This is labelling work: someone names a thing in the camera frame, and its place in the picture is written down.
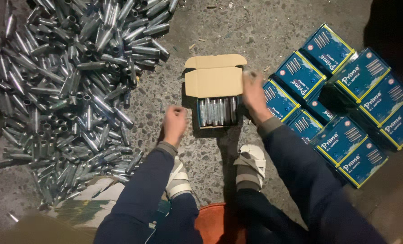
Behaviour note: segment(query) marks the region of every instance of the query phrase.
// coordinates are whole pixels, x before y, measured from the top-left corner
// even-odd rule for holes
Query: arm
[[[186,110],[172,106],[164,118],[164,141],[126,184],[118,200],[96,232],[94,243],[144,243],[148,223],[158,208],[174,166],[181,135],[186,129]]]
[[[347,201],[325,161],[267,112],[262,77],[249,79],[244,76],[244,102],[312,238],[320,243],[385,243]]]

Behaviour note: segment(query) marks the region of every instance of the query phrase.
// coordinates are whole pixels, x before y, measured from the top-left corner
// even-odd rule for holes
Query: sleeve
[[[175,147],[164,141],[126,184],[118,200],[99,225],[94,243],[144,243],[148,223],[158,208],[174,166]]]
[[[273,117],[258,128],[265,149],[319,243],[385,243],[351,206],[325,161],[287,125]]]

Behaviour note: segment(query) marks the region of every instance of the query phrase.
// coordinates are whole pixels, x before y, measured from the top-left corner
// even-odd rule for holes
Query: pile of metal pipe nipples
[[[134,121],[123,108],[144,69],[169,53],[152,37],[169,29],[173,0],[34,0],[25,25],[4,13],[0,35],[0,168],[28,164],[42,205],[76,197],[90,179],[125,183]]]
[[[237,124],[237,97],[198,99],[201,127]]]

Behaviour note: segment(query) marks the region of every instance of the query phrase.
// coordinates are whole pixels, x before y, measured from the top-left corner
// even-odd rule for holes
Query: person's left hand
[[[164,128],[164,141],[170,143],[176,149],[188,124],[186,120],[187,110],[180,106],[169,106],[165,112],[162,126]]]

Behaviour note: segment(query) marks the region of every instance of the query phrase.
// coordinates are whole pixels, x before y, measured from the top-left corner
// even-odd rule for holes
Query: white sandal
[[[182,191],[190,191],[190,192],[193,192],[193,191],[192,191],[192,187],[191,187],[191,185],[190,185],[190,183],[189,183],[189,178],[188,178],[188,174],[186,173],[186,170],[184,170],[184,172],[179,172],[179,171],[183,168],[183,163],[180,161],[179,157],[177,157],[177,156],[174,158],[174,161],[175,161],[175,163],[176,163],[176,161],[179,161],[180,164],[179,164],[179,166],[176,168],[176,170],[174,170],[173,172],[171,172],[170,178],[168,179],[167,186],[165,187],[165,190],[166,190],[166,192],[167,192],[167,196],[168,196],[169,198],[172,198],[172,196],[174,196],[174,195],[176,195],[177,193],[182,192]],[[181,184],[178,184],[178,185],[176,185],[176,186],[170,188],[170,187],[169,187],[169,186],[170,186],[170,183],[171,183],[173,180],[185,180],[185,183],[181,183]]]
[[[256,145],[245,144],[240,149],[240,157],[233,165],[245,165],[254,170],[254,174],[239,174],[236,176],[236,184],[241,181],[251,181],[262,189],[265,179],[266,160],[263,150]]]

